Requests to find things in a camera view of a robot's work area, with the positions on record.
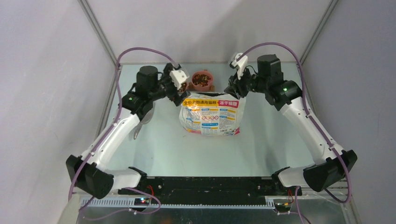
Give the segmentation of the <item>cat food bag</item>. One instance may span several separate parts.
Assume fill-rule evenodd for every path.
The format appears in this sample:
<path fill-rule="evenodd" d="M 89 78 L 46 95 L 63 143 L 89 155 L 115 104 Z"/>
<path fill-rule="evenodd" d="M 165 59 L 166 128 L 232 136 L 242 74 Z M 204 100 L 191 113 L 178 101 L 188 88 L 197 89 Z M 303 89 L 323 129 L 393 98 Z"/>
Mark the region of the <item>cat food bag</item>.
<path fill-rule="evenodd" d="M 216 92 L 193 92 L 181 105 L 179 121 L 190 132 L 209 136 L 240 133 L 246 99 Z"/>

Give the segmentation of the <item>metal food scoop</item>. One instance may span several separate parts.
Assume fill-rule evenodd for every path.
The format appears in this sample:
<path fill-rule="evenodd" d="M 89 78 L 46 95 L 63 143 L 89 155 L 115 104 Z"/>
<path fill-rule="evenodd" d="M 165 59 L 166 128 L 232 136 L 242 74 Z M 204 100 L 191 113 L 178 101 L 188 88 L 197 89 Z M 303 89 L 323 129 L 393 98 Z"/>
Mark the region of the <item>metal food scoop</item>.
<path fill-rule="evenodd" d="M 154 115 L 154 110 L 155 110 L 155 107 L 153 107 L 150 111 L 148 111 L 148 113 L 144 116 L 142 121 L 139 122 L 139 124 L 137 125 L 137 127 L 134 130 L 134 134 L 133 134 L 134 140 L 137 139 L 137 136 L 138 136 L 139 132 L 141 131 L 142 127 L 151 121 L 151 119 L 153 118 L 153 115 Z"/>

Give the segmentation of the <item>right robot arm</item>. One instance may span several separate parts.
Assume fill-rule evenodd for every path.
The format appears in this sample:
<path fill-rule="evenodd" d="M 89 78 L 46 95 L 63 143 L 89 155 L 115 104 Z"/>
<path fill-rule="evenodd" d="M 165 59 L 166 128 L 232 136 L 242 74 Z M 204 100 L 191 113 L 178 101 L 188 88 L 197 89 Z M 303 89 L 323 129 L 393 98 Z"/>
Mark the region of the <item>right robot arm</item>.
<path fill-rule="evenodd" d="M 321 192 L 345 178 L 358 157 L 353 150 L 345 150 L 331 138 L 303 98 L 299 85 L 283 77 L 281 61 L 275 54 L 257 58 L 257 71 L 247 68 L 248 57 L 235 55 L 230 67 L 236 70 L 230 76 L 226 93 L 242 99 L 249 92 L 262 93 L 297 129 L 306 144 L 313 164 L 298 168 L 283 168 L 272 175 L 272 190 L 284 195 L 292 186 L 310 187 Z"/>

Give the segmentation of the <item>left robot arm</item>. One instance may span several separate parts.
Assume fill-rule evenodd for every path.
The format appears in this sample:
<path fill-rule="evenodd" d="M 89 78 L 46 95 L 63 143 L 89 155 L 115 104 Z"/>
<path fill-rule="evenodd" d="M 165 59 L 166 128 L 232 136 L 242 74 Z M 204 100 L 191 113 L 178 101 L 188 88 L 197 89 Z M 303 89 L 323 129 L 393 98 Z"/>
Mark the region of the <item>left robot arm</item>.
<path fill-rule="evenodd" d="M 97 199 L 122 188 L 130 188 L 136 194 L 146 192 L 148 182 L 141 178 L 141 173 L 132 168 L 110 170 L 108 164 L 122 141 L 153 111 L 155 101 L 168 98 L 175 106 L 182 104 L 190 94 L 181 92 L 189 78 L 183 68 L 175 68 L 171 63 L 162 72 L 151 65 L 140 67 L 131 89 L 119 97 L 112 123 L 80 156 L 70 155 L 66 160 L 71 186 Z"/>

